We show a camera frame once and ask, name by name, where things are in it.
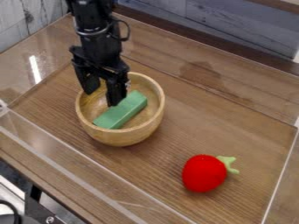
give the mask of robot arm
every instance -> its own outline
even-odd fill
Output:
[[[113,17],[114,0],[67,0],[82,46],[73,46],[73,65],[85,92],[90,95],[107,82],[107,105],[117,106],[127,97],[130,67],[121,59],[122,41],[130,38],[125,21]],[[127,26],[121,37],[119,23]]]

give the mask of wooden bowl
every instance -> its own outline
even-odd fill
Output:
[[[107,110],[107,87],[87,95],[81,91],[77,99],[77,113],[81,124],[90,136],[103,144],[129,146],[141,143],[155,132],[165,116],[165,91],[157,81],[141,73],[130,73],[130,91],[138,90],[147,97],[147,106],[126,123],[122,129],[103,129],[93,124],[95,118]]]

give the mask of green block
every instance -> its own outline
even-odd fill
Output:
[[[135,90],[115,107],[110,107],[94,120],[94,124],[101,128],[117,130],[122,128],[126,122],[137,115],[146,105],[146,96]]]

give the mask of red strawberry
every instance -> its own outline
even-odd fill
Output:
[[[198,155],[193,157],[182,170],[182,182],[194,192],[205,193],[217,188],[225,181],[227,173],[239,174],[230,168],[234,157]]]

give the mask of bowl rim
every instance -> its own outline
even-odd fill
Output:
[[[102,132],[107,132],[107,133],[127,133],[127,132],[131,132],[134,130],[141,130],[143,127],[146,127],[150,123],[153,123],[155,121],[155,119],[158,118],[158,116],[163,113],[165,111],[165,90],[163,88],[161,87],[159,83],[151,78],[149,77],[147,75],[142,74],[142,73],[137,73],[137,72],[129,72],[129,74],[133,74],[133,75],[137,75],[137,76],[142,76],[143,78],[146,78],[150,82],[154,83],[154,85],[157,86],[158,88],[158,93],[159,95],[162,96],[161,97],[161,105],[159,105],[159,108],[154,114],[154,116],[151,117],[151,119],[149,121],[146,121],[145,123],[137,125],[135,127],[133,128],[127,128],[127,129],[103,129],[101,128],[99,126],[94,125],[93,122],[90,122],[87,120],[87,118],[85,117],[85,115],[82,114],[81,112],[81,97],[83,95],[83,90],[79,91],[79,94],[78,94],[78,97],[77,97],[77,105],[75,105],[75,108],[77,108],[77,113],[78,113],[78,116],[79,116],[79,119],[83,121],[83,123],[90,126],[94,130],[99,130]]]

